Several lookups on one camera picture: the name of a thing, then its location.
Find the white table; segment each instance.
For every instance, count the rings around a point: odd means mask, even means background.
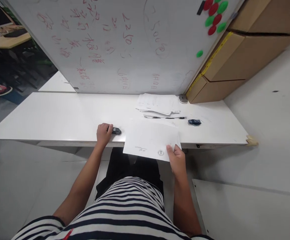
[[[41,146],[93,146],[97,126],[106,122],[122,131],[109,146],[123,146],[130,120],[143,116],[135,109],[137,99],[138,95],[32,93],[0,123],[0,139]],[[223,101],[179,106],[187,119],[155,120],[178,126],[182,145],[247,143],[247,132]],[[188,119],[200,119],[202,124],[189,125]]]
[[[76,93],[60,71],[54,74],[39,90],[39,92]]]

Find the stack of papers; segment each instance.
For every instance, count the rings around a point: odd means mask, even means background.
[[[146,112],[148,116],[168,117],[172,113],[180,113],[178,97],[175,95],[155,95],[144,93],[139,95],[136,109]]]
[[[181,148],[178,127],[152,119],[131,122],[126,130],[123,153],[169,162],[166,146]]]

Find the white envelope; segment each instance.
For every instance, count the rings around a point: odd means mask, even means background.
[[[178,127],[151,119],[136,120],[126,131],[123,153],[169,161],[166,146],[174,149],[175,144],[181,148]]]

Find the striped shirt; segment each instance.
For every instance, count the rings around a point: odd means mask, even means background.
[[[207,236],[192,237],[204,239]],[[162,194],[138,177],[110,186],[93,205],[67,227],[60,218],[46,216],[23,227],[13,240],[31,239],[190,239],[165,214]]]

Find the hand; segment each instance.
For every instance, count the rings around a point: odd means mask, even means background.
[[[107,143],[111,139],[113,131],[113,125],[108,123],[102,123],[97,128],[97,144],[101,147],[106,147]]]
[[[180,149],[179,146],[177,146],[177,144],[175,145],[174,151],[172,151],[172,147],[170,145],[167,145],[166,149],[170,160],[171,170],[175,178],[187,178],[184,152]]]

